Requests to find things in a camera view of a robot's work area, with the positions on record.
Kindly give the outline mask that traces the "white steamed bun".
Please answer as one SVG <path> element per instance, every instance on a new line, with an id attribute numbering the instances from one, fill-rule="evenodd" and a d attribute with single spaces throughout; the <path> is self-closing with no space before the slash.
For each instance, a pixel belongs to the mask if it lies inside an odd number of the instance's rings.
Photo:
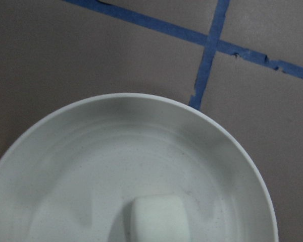
<path id="1" fill-rule="evenodd" d="M 175 195 L 135 198 L 130 215 L 131 241 L 191 241 L 186 210 Z"/>

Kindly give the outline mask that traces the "white round plate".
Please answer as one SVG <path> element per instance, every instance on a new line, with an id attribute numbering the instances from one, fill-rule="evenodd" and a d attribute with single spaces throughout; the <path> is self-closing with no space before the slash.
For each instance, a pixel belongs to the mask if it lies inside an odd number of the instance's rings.
<path id="1" fill-rule="evenodd" d="M 191 241 L 278 241 L 267 187 L 222 126 L 139 93 L 77 101 L 0 159 L 0 241 L 133 241 L 138 201 L 176 195 Z"/>

